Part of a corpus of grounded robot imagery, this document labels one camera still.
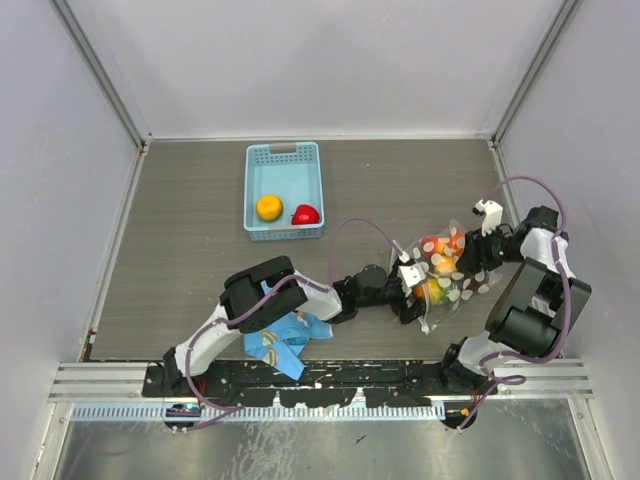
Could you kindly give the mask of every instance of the blue towel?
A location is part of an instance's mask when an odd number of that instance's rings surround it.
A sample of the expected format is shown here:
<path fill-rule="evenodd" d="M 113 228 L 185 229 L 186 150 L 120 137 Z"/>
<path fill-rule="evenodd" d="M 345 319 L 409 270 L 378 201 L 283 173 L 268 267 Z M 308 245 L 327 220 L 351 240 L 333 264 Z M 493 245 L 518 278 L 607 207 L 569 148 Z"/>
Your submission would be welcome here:
<path fill-rule="evenodd" d="M 265 293 L 269 287 L 262 284 Z M 269 327 L 244 336 L 244 351 L 294 380 L 300 379 L 304 364 L 298 358 L 309 339 L 333 337 L 331 325 L 310 313 L 288 313 Z"/>

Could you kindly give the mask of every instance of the gray wooden table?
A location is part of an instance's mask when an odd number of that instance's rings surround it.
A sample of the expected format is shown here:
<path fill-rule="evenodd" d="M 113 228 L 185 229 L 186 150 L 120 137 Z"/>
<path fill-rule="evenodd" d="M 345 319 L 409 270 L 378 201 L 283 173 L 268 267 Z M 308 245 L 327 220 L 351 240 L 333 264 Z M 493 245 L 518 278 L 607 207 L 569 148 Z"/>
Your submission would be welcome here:
<path fill-rule="evenodd" d="M 242 227 L 246 142 L 155 142 L 147 156 L 100 320 L 94 359 L 159 359 L 213 311 L 224 280 L 286 254 L 301 272 L 327 280 L 329 238 L 350 217 L 374 219 L 403 245 L 446 228 L 477 228 L 473 204 L 498 182 L 480 140 L 322 141 L 326 212 L 320 239 L 252 242 Z M 343 229 L 338 273 L 388 265 L 390 248 L 372 228 Z M 439 359 L 479 333 L 503 280 L 430 335 L 371 308 L 312 341 L 313 359 Z M 244 358 L 242 342 L 222 358 Z"/>

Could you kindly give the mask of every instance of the orange fruit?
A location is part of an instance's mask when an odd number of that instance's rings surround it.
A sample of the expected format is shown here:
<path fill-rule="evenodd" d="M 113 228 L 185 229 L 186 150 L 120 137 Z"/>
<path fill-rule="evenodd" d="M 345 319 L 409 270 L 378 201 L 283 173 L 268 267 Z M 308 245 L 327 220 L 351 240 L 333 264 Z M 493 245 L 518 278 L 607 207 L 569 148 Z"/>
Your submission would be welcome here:
<path fill-rule="evenodd" d="M 256 203 L 258 218 L 264 222 L 275 222 L 282 215 L 284 205 L 275 195 L 265 195 Z"/>

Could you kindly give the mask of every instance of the clear plastic bag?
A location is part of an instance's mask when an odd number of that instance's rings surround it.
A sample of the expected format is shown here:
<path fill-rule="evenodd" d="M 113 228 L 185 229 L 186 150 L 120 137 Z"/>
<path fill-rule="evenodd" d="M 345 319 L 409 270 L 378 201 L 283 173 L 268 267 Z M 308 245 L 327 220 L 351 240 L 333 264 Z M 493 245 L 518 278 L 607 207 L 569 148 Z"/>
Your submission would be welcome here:
<path fill-rule="evenodd" d="M 426 314 L 418 318 L 426 334 L 486 294 L 501 278 L 495 272 L 470 275 L 456 270 L 456 262 L 464 252 L 464 235 L 462 225 L 452 220 L 448 229 L 423 237 L 407 249 L 427 272 L 427 282 L 415 287 L 412 293 L 416 300 L 426 304 Z"/>

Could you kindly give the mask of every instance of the white wall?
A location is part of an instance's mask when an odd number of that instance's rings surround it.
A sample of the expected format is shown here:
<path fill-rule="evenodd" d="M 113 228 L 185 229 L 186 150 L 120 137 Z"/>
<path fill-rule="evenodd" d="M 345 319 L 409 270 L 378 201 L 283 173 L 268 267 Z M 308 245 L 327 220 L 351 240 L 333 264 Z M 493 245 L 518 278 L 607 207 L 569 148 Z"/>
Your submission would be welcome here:
<path fill-rule="evenodd" d="M 638 478 L 640 3 L 587 0 L 504 143 L 511 174 L 566 202 L 574 272 L 593 296 L 570 337 L 588 368 L 621 478 Z M 523 206 L 545 199 L 516 185 Z"/>
<path fill-rule="evenodd" d="M 493 133 L 561 0 L 70 0 L 155 138 Z"/>
<path fill-rule="evenodd" d="M 0 65 L 0 463 L 21 479 L 136 151 L 48 2 L 0 2 Z"/>

